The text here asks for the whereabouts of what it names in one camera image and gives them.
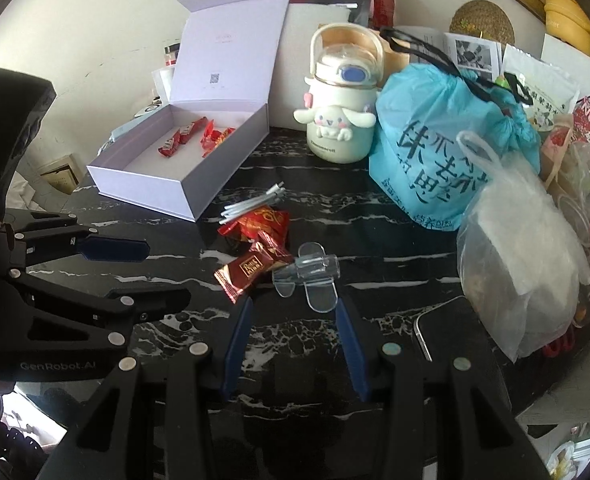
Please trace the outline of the brown chocolate candy packet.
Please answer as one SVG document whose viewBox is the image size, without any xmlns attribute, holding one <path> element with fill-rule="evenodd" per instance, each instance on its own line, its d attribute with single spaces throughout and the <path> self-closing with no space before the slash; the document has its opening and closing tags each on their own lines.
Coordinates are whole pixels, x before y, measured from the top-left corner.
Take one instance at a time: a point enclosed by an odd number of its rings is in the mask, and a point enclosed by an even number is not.
<svg viewBox="0 0 590 480">
<path fill-rule="evenodd" d="M 294 262 L 294 257 L 271 235 L 259 231 L 245 254 L 214 273 L 225 295 L 235 304 L 263 274 Z"/>
</svg>

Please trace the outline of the red ketchup packet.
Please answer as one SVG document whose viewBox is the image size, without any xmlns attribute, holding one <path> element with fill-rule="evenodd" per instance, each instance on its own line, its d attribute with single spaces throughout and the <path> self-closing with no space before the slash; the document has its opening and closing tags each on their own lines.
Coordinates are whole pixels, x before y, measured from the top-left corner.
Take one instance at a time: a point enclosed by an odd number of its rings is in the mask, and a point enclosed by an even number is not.
<svg viewBox="0 0 590 480">
<path fill-rule="evenodd" d="M 181 130 L 176 130 L 170 138 L 168 138 L 160 148 L 157 149 L 158 153 L 164 157 L 171 157 L 176 153 L 177 149 L 181 144 L 182 134 Z"/>
<path fill-rule="evenodd" d="M 180 134 L 180 143 L 187 144 L 191 137 L 194 136 L 196 132 L 206 127 L 208 124 L 208 119 L 203 116 L 199 119 L 193 120 L 190 125 L 182 127 L 179 129 Z"/>
</svg>

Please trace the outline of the red gold candy packet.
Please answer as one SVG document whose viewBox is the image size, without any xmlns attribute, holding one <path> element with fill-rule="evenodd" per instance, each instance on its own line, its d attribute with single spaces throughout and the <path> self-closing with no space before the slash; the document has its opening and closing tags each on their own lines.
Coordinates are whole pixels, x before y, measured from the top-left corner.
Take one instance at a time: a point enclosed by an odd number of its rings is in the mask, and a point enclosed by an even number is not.
<svg viewBox="0 0 590 480">
<path fill-rule="evenodd" d="M 218 234 L 223 236 L 231 247 L 255 242 L 259 232 L 267 233 L 280 246 L 284 246 L 288 230 L 287 211 L 262 206 L 220 226 Z"/>
<path fill-rule="evenodd" d="M 202 157 L 205 158 L 212 153 L 234 131 L 235 129 L 233 127 L 217 130 L 213 120 L 207 122 L 203 136 L 201 137 L 201 147 L 203 148 Z"/>
</svg>

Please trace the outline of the smartphone on table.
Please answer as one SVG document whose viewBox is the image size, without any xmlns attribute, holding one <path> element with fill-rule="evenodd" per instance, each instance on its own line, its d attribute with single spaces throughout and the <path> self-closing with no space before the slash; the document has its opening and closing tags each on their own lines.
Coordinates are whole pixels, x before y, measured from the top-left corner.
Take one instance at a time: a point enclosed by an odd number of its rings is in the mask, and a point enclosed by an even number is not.
<svg viewBox="0 0 590 480">
<path fill-rule="evenodd" d="M 423 358 L 439 362 L 468 356 L 479 329 L 469 301 L 458 296 L 421 313 L 413 322 L 412 333 Z"/>
</svg>

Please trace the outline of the light blue power bank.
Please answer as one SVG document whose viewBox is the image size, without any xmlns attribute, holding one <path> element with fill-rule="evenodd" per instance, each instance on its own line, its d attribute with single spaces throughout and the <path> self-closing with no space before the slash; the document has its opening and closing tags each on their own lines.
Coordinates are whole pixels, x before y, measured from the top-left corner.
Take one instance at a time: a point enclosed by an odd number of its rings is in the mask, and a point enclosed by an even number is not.
<svg viewBox="0 0 590 480">
<path fill-rule="evenodd" d="M 112 132 L 110 133 L 109 136 L 109 140 L 111 140 L 112 142 L 116 142 L 120 136 L 124 136 L 126 133 L 128 133 L 130 130 L 132 130 L 135 126 L 137 126 L 138 124 L 141 124 L 141 122 L 143 122 L 143 120 L 149 118 L 150 116 L 153 116 L 157 113 L 157 110 L 149 110 L 147 113 L 143 113 L 140 114 L 138 116 L 136 116 L 135 118 L 132 118 L 129 120 L 129 122 L 125 122 L 124 124 L 120 125 L 119 127 L 115 128 L 114 130 L 112 130 Z"/>
</svg>

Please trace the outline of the clear plastic bag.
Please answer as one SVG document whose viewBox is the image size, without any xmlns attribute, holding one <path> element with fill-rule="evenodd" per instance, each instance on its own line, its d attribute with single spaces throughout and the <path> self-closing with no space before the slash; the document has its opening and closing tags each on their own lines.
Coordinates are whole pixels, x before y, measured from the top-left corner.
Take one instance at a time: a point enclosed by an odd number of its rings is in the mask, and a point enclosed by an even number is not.
<svg viewBox="0 0 590 480">
<path fill-rule="evenodd" d="M 521 153 L 498 156 L 472 131 L 459 132 L 457 143 L 488 179 L 458 231 L 461 286 L 495 344 L 516 361 L 566 332 L 580 286 L 590 284 L 589 264 Z"/>
</svg>

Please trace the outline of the lavender open gift box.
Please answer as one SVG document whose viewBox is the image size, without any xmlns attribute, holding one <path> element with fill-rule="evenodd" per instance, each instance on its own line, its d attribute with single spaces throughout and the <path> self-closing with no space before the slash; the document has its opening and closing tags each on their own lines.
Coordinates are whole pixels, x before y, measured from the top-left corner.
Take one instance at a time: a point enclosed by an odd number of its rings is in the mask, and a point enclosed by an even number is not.
<svg viewBox="0 0 590 480">
<path fill-rule="evenodd" d="M 98 192 L 195 221 L 269 132 L 268 98 L 289 0 L 181 0 L 189 12 L 167 105 L 89 165 Z M 205 116 L 235 131 L 203 158 L 198 136 L 157 149 Z"/>
</svg>

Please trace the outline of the white cartoon dog bottle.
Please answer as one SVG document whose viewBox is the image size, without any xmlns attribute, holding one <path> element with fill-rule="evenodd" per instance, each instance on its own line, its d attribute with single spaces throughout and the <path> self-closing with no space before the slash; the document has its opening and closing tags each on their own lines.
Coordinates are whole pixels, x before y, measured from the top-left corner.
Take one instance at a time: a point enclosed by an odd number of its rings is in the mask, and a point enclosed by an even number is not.
<svg viewBox="0 0 590 480">
<path fill-rule="evenodd" d="M 306 127 L 313 154 L 335 164 L 352 164 L 369 155 L 384 68 L 382 40 L 373 30 L 335 23 L 315 31 L 304 106 L 293 111 Z"/>
</svg>

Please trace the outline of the white foam sheet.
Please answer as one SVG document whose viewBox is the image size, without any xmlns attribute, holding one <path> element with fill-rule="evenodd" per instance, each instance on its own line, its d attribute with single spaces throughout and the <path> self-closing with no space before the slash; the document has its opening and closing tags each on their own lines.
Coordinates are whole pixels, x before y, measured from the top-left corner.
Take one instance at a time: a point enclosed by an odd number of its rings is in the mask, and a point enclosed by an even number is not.
<svg viewBox="0 0 590 480">
<path fill-rule="evenodd" d="M 346 6 L 290 3 L 287 7 L 269 94 L 269 124 L 274 128 L 305 130 L 293 118 L 293 111 L 304 107 L 308 90 L 304 78 L 310 75 L 309 47 L 313 33 L 322 25 L 347 23 Z"/>
</svg>

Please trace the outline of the white printed snack pouch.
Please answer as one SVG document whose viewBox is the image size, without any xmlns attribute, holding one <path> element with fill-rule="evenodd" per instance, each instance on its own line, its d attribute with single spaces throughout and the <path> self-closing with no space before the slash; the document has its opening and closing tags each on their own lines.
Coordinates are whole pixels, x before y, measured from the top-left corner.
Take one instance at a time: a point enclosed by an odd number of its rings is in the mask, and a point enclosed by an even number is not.
<svg viewBox="0 0 590 480">
<path fill-rule="evenodd" d="M 516 76 L 533 100 L 524 104 L 527 118 L 539 132 L 549 132 L 557 115 L 571 113 L 580 97 L 580 85 L 562 68 L 533 58 L 507 44 L 504 73 Z"/>
</svg>

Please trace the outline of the black foil pouch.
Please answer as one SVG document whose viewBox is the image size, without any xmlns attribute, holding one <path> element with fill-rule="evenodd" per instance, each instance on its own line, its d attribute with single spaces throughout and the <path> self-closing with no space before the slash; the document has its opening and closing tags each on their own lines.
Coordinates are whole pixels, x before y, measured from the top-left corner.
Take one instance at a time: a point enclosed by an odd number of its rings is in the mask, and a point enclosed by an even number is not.
<svg viewBox="0 0 590 480">
<path fill-rule="evenodd" d="M 348 21 L 368 26 L 372 0 L 289 0 L 290 3 L 323 4 L 324 6 L 343 6 L 349 10 Z"/>
</svg>

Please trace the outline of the woven round mat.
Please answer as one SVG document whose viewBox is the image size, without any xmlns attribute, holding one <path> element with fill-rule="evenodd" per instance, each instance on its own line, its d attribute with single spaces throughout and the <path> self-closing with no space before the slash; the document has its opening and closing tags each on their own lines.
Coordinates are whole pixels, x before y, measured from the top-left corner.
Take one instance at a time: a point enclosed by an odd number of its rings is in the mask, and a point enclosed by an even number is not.
<svg viewBox="0 0 590 480">
<path fill-rule="evenodd" d="M 471 0 L 455 12 L 449 32 L 501 44 L 514 44 L 516 35 L 510 18 L 496 3 L 488 0 Z"/>
</svg>

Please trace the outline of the wooden picture frame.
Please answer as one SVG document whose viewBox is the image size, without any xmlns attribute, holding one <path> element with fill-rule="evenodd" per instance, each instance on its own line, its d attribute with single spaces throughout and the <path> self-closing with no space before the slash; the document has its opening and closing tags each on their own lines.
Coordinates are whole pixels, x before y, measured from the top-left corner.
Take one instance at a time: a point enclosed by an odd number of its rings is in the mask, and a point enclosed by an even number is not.
<svg viewBox="0 0 590 480">
<path fill-rule="evenodd" d="M 57 191 L 70 195 L 78 188 L 86 170 L 78 164 L 73 154 L 68 154 L 43 164 L 38 174 Z"/>
</svg>

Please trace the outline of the blue drawstring bag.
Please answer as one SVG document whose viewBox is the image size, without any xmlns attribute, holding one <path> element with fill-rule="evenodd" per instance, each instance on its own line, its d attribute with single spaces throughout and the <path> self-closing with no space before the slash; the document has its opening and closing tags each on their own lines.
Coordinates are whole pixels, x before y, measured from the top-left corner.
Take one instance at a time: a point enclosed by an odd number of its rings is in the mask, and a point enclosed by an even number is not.
<svg viewBox="0 0 590 480">
<path fill-rule="evenodd" d="M 455 232 L 488 180 L 458 134 L 471 131 L 497 155 L 519 152 L 538 169 L 540 138 L 525 113 L 533 99 L 513 74 L 501 86 L 408 32 L 383 27 L 380 35 L 415 60 L 389 76 L 376 99 L 370 177 L 415 223 Z"/>
</svg>

